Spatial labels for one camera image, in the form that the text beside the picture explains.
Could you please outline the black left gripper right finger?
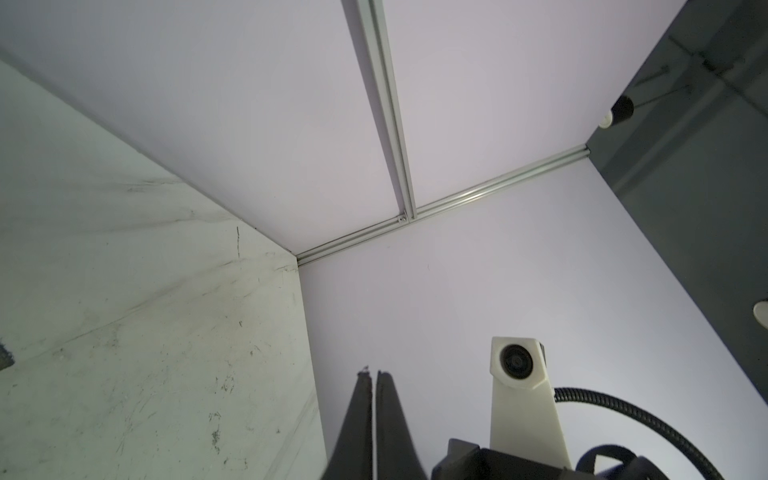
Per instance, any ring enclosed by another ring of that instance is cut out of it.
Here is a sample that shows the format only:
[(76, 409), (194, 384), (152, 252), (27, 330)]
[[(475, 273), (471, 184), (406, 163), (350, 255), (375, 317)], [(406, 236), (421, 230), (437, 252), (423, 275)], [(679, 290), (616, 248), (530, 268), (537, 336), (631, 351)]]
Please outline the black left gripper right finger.
[(393, 376), (376, 381), (376, 473), (378, 479), (427, 480), (408, 429)]

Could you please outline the ceiling lamp black round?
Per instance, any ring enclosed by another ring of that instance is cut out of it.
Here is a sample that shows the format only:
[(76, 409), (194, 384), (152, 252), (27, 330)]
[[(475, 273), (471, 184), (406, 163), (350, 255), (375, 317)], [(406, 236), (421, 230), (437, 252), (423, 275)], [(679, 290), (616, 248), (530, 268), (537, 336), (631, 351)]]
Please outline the ceiling lamp black round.
[(600, 129), (608, 129), (619, 123), (622, 123), (630, 119), (635, 110), (635, 104), (633, 100), (626, 95), (620, 96), (609, 112), (603, 117), (598, 124)]

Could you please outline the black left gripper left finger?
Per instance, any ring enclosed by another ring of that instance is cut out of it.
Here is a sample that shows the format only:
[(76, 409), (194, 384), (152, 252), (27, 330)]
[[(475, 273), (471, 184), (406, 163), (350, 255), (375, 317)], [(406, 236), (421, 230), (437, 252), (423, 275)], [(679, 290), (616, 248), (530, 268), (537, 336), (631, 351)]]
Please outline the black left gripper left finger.
[(322, 480), (371, 480), (373, 478), (373, 383), (362, 370)]

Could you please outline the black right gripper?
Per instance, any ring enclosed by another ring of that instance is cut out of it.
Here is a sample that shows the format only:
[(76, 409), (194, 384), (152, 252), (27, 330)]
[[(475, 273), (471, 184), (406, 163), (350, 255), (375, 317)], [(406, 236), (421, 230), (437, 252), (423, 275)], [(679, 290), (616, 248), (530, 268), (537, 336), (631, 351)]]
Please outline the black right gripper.
[(438, 480), (575, 480), (595, 475), (552, 467), (463, 440), (450, 439), (447, 455), (433, 468)]

